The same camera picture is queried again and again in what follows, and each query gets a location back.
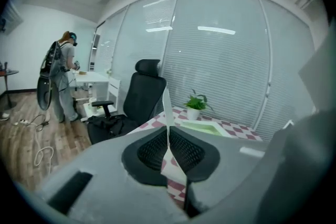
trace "green plant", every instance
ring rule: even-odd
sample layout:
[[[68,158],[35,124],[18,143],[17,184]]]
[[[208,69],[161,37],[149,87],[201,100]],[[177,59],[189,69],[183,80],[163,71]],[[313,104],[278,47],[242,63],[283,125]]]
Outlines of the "green plant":
[[[213,108],[207,102],[208,102],[208,99],[204,94],[198,94],[195,97],[190,95],[190,100],[188,101],[188,103],[185,103],[184,105],[189,108],[197,109],[197,110],[206,109],[206,107],[208,106],[209,108],[212,109],[212,111],[214,111]]]

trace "gray pants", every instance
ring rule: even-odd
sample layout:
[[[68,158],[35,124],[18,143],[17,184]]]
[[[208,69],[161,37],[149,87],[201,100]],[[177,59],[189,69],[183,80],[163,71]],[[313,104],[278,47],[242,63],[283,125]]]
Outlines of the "gray pants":
[[[69,80],[66,73],[60,72],[51,79],[54,112],[59,122],[66,116],[70,121],[77,118],[78,114],[74,110],[74,102],[70,93]]]

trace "wooden floor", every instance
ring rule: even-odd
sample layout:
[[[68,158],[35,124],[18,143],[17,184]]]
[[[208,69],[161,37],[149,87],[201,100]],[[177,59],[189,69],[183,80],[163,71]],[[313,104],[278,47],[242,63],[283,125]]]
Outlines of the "wooden floor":
[[[73,92],[75,98],[87,97],[87,92],[79,90]],[[44,150],[44,158],[38,167],[34,166],[34,158],[37,152],[37,145],[34,141],[35,126],[24,126],[12,124],[19,120],[33,120],[39,114],[46,114],[50,117],[49,125],[46,125],[41,132],[38,132],[38,140],[41,147],[51,146],[54,148],[54,156],[51,160],[51,172],[76,157],[80,152],[89,147],[87,129],[81,121],[58,123],[50,106],[47,113],[42,111],[36,99],[36,93],[16,93],[10,95],[11,100],[17,105],[6,111],[11,114],[8,121],[0,122],[0,153],[4,164],[7,167],[12,179],[20,182],[29,190],[35,187],[48,175],[48,164],[51,150]],[[0,111],[6,104],[6,97],[0,100]],[[82,104],[77,105],[79,113],[82,113]],[[39,124],[42,117],[36,119]]]

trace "checkered tablecloth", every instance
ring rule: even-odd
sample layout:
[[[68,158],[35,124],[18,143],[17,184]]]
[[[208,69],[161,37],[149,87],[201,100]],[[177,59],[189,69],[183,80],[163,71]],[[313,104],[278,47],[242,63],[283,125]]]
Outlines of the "checkered tablecloth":
[[[174,122],[176,126],[180,126],[182,120],[187,120],[187,110],[181,109],[178,107],[173,108]],[[250,139],[262,141],[260,136],[257,135],[256,132],[253,131],[251,127],[247,127],[241,124],[230,123],[227,121],[215,119],[210,116],[200,115],[198,117],[199,121],[214,121],[217,122],[228,134],[232,136],[232,138],[242,138],[242,139]],[[162,127],[166,125],[166,118],[164,112],[161,112],[159,115],[150,119],[146,123],[142,124],[140,127],[136,128],[131,133],[135,133],[138,131],[148,130],[156,127]],[[166,154],[164,160],[162,162],[161,173],[164,170],[169,168],[170,171],[181,169],[175,160],[175,158],[171,154]],[[169,177],[167,174],[167,190],[169,195],[174,199],[174,201],[180,206],[184,205],[185,198],[185,183],[177,182],[173,177]]]

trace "hand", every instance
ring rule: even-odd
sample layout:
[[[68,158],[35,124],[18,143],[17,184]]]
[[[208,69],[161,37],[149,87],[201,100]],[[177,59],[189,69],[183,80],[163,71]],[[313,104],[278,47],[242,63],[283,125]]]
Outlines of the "hand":
[[[76,66],[76,68],[75,68],[76,71],[80,69],[79,61],[76,61],[76,62],[74,63],[74,65]]]

